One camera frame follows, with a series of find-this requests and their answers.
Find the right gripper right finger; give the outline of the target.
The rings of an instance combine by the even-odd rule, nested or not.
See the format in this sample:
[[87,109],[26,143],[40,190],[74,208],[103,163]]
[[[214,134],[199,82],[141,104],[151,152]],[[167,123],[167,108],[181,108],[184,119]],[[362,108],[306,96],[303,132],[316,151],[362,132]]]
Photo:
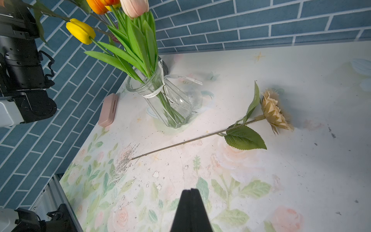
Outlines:
[[213,232],[201,194],[198,189],[191,189],[191,231]]

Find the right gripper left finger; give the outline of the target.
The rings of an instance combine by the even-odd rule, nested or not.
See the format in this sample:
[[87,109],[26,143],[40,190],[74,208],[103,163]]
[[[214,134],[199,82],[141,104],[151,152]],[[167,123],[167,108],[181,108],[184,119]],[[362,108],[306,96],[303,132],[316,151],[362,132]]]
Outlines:
[[191,190],[183,190],[176,210],[171,232],[190,232],[190,195]]

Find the beige daisy flower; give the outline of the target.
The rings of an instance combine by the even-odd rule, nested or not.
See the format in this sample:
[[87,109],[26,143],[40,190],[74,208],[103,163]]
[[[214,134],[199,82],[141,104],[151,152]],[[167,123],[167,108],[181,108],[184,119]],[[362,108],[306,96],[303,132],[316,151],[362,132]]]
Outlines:
[[229,122],[227,116],[231,117],[234,109],[242,111],[246,107],[246,101],[235,97],[235,90],[232,92],[223,90],[222,93],[223,101],[218,102],[219,105],[223,104],[222,108],[214,114],[209,112],[199,118],[192,127],[187,126],[186,129],[189,129],[189,132],[185,132],[185,135],[182,136],[183,140],[174,143],[174,139],[177,139],[178,134],[184,132],[184,129],[168,132],[166,129],[160,128],[158,133],[168,136],[169,138],[166,141],[170,145],[156,150],[152,149],[150,152],[131,158],[131,160],[199,141],[213,135],[223,137],[228,146],[238,150],[266,149],[267,147],[261,136],[247,126],[261,120],[269,123],[274,134],[278,134],[278,129],[294,130],[289,123],[289,116],[284,113],[280,106],[279,95],[276,91],[267,89],[261,93],[258,85],[254,84],[254,97],[247,107],[246,114],[233,124]]

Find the light pink tulip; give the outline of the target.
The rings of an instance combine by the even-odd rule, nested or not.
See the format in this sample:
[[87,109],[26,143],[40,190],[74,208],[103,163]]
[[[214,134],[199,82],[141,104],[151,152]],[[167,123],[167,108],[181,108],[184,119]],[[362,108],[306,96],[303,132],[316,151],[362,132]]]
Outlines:
[[158,62],[156,25],[148,1],[121,1],[123,23],[130,43],[146,77],[151,78]]

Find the yellow tulip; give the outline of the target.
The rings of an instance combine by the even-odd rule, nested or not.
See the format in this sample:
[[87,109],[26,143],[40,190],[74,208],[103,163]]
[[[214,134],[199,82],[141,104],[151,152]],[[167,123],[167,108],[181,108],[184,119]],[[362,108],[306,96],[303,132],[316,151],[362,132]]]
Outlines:
[[66,24],[67,30],[80,42],[83,44],[94,43],[102,52],[97,51],[86,51],[90,57],[93,57],[99,61],[103,61],[115,68],[125,72],[131,78],[137,80],[141,84],[145,82],[139,77],[139,75],[134,71],[133,67],[138,67],[138,62],[129,55],[126,51],[111,45],[108,43],[98,42],[95,40],[96,34],[91,26],[81,22],[75,18],[71,19]]

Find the red orange tulip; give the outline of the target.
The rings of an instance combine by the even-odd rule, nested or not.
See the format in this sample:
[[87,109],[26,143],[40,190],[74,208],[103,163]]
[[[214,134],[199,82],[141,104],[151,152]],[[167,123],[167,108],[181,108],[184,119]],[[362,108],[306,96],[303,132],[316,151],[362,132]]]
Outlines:
[[120,3],[120,0],[100,0],[104,6],[117,5]]

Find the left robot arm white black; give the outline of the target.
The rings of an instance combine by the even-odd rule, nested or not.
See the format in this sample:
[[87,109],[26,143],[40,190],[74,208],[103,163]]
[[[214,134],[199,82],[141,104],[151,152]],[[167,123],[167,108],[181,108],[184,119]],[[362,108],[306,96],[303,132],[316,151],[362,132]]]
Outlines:
[[[36,47],[41,37],[36,19],[22,1],[1,1],[1,127],[51,118],[56,103],[46,89],[55,83],[54,73],[45,74],[41,61],[54,59]],[[1,209],[2,232],[80,232],[82,228],[69,203],[48,212],[49,221],[33,211]]]

